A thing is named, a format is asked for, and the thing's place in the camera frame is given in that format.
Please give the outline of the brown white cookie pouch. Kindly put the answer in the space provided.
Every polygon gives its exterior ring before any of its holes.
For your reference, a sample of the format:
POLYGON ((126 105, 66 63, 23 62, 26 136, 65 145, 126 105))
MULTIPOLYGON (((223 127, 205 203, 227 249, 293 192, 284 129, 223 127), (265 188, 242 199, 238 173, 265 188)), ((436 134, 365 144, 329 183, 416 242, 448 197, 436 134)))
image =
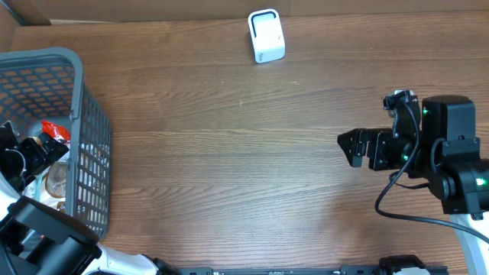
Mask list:
POLYGON ((65 213, 67 172, 66 162, 55 162, 41 175, 36 176, 22 194, 65 213))

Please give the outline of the orange cracker sleeve package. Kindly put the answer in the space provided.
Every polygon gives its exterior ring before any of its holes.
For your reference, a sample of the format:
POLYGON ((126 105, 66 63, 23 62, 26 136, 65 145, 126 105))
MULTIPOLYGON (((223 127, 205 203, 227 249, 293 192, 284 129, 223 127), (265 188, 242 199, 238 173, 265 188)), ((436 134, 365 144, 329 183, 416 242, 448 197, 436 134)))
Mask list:
POLYGON ((71 142, 71 133, 64 126, 42 120, 41 127, 41 134, 38 136, 41 141, 51 138, 61 144, 69 144, 71 142))

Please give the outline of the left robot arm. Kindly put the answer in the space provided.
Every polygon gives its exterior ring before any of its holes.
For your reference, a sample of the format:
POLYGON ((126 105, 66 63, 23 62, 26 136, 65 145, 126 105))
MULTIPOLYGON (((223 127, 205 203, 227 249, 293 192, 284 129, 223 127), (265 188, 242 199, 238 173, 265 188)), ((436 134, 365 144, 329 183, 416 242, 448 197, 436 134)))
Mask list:
POLYGON ((49 134, 19 141, 10 121, 1 126, 1 272, 177 275, 178 269, 157 257, 103 247, 76 218, 22 195, 69 151, 49 134))

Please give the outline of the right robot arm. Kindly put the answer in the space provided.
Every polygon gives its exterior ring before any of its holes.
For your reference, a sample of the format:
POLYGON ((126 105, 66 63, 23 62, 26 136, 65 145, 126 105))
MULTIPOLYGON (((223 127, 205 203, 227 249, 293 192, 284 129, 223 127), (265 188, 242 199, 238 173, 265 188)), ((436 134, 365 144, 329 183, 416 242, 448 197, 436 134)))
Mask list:
POLYGON ((363 157, 374 171, 389 170, 389 183, 374 204, 384 217, 452 228, 468 272, 488 272, 488 161, 481 157, 474 103, 463 95, 419 100, 412 90, 397 90, 383 99, 393 119, 391 128, 355 128, 337 137, 351 167, 363 157), (386 212, 382 199, 398 179, 423 178, 441 203, 448 221, 386 212))

